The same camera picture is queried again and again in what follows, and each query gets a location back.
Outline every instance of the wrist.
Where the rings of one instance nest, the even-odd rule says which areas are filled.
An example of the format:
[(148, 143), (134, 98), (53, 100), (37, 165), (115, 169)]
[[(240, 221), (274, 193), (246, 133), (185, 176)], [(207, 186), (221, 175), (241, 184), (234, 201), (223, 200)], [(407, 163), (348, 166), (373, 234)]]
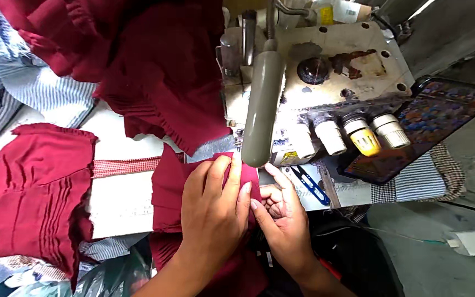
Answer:
[(172, 260), (174, 265), (180, 266), (188, 274), (193, 284), (202, 287), (205, 287), (217, 272), (217, 268), (209, 264), (205, 253), (196, 251), (183, 244), (181, 244), (170, 262)]

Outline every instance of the label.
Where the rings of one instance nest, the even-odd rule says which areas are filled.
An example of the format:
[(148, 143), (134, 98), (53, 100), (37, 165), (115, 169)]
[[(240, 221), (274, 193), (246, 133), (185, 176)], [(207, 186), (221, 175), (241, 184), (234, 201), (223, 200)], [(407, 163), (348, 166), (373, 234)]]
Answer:
[(359, 3), (336, 0), (333, 3), (333, 20), (340, 23), (355, 23), (359, 11)]
[(320, 8), (320, 25), (333, 25), (333, 7)]

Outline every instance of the fabric pile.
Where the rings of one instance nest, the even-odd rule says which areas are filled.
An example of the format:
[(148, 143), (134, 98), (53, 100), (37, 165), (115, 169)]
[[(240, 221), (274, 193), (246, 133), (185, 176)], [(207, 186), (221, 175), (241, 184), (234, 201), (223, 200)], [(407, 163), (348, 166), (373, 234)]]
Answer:
[[(214, 46), (221, 1), (0, 0), (32, 53), (58, 76), (101, 82), (94, 96), (124, 116), (127, 137), (168, 135), (188, 155), (230, 132)], [(133, 17), (133, 11), (142, 11)]]
[(0, 132), (23, 104), (41, 112), (46, 122), (79, 127), (95, 104), (95, 88), (58, 77), (0, 13)]

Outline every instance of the checkered fabric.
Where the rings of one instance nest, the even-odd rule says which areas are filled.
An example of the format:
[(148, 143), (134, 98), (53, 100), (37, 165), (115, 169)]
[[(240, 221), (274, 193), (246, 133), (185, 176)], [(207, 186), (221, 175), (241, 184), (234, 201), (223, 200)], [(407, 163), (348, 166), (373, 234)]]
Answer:
[(371, 185), (371, 203), (396, 202), (395, 179), (392, 179), (382, 186)]
[(364, 216), (366, 216), (369, 207), (371, 207), (371, 204), (347, 206), (339, 209), (334, 209), (333, 211), (339, 213), (340, 215), (352, 222), (360, 222), (364, 218)]
[(433, 147), (430, 152), (434, 165), (439, 171), (439, 174), (446, 185), (446, 193), (442, 197), (433, 199), (424, 199), (419, 201), (433, 202), (433, 201), (450, 201), (458, 198), (465, 189), (465, 173), (459, 167), (451, 156), (444, 143), (440, 143)]
[[(185, 156), (183, 152), (176, 153), (181, 162), (184, 163)], [(110, 177), (112, 175), (136, 173), (143, 171), (155, 170), (161, 156), (144, 159), (126, 159), (126, 160), (94, 160), (93, 161), (93, 177), (94, 179)]]

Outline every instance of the red fabric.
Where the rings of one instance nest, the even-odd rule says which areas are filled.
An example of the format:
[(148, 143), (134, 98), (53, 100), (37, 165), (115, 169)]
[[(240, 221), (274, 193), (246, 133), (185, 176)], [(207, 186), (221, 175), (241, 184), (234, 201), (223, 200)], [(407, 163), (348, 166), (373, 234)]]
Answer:
[[(212, 18), (219, 19), (216, 4)], [(124, 116), (126, 136), (166, 134), (191, 156), (201, 144), (230, 132), (204, 9), (155, 4), (122, 32), (95, 96)]]
[(59, 76), (97, 83), (131, 0), (0, 0), (20, 36)]
[(0, 9), (57, 75), (101, 81), (94, 96), (124, 116), (127, 137), (166, 134), (191, 156), (230, 132), (214, 54), (224, 30), (222, 1), (157, 3), (119, 33), (134, 3), (0, 0)]
[[(213, 161), (219, 155), (232, 156), (232, 153), (215, 154), (207, 160)], [(181, 201), (184, 184), (200, 163), (182, 164), (173, 149), (167, 144), (164, 145), (161, 162), (151, 178), (154, 233), (150, 237), (149, 245), (157, 270), (166, 265), (181, 245)], [(241, 169), (241, 186), (251, 181), (251, 198), (261, 201), (256, 168), (243, 164)], [(225, 180), (229, 170), (230, 167), (225, 173)], [(254, 215), (250, 212), (249, 231), (253, 230), (255, 224)], [(249, 236), (250, 233), (199, 296), (257, 296), (267, 287), (267, 277), (261, 264), (255, 253), (246, 247)]]
[(0, 257), (45, 260), (74, 287), (78, 245), (92, 234), (83, 199), (96, 137), (47, 123), (13, 133), (17, 138), (0, 151)]

